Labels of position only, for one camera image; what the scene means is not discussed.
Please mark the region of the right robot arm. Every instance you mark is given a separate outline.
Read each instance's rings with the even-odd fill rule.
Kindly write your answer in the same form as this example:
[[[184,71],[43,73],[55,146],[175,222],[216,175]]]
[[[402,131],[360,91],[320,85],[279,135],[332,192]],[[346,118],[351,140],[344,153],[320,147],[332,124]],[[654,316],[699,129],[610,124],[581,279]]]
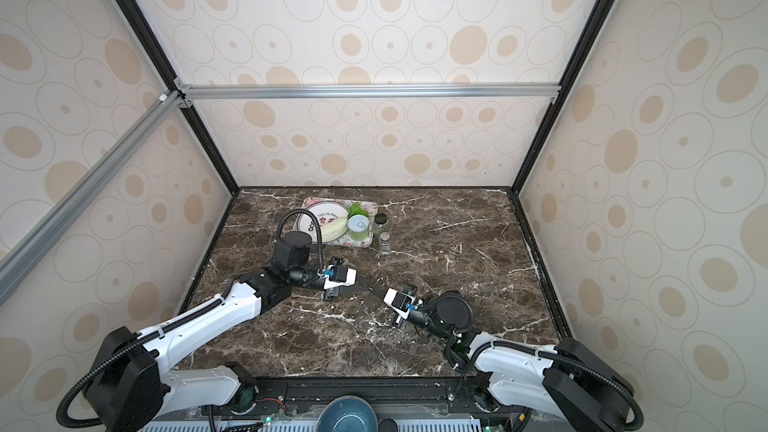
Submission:
[[[483,332],[457,291],[426,298],[371,292],[399,321],[442,342],[444,358],[461,377],[458,393],[484,412],[522,407],[563,418],[577,431],[637,431],[644,424],[631,384],[575,339],[534,346]]]

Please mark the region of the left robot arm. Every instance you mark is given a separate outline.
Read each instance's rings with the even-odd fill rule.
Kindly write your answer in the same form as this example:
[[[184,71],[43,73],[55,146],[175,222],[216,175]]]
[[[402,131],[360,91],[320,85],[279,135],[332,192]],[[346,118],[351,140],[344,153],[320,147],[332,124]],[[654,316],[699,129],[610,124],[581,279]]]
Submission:
[[[356,284],[359,274],[340,258],[324,260],[322,232],[278,229],[267,265],[234,278],[224,293],[155,326],[108,334],[91,369],[64,394],[58,424],[138,431],[157,416],[196,406],[232,404],[255,389],[237,365],[177,371],[201,346],[289,298],[296,288],[329,291]]]

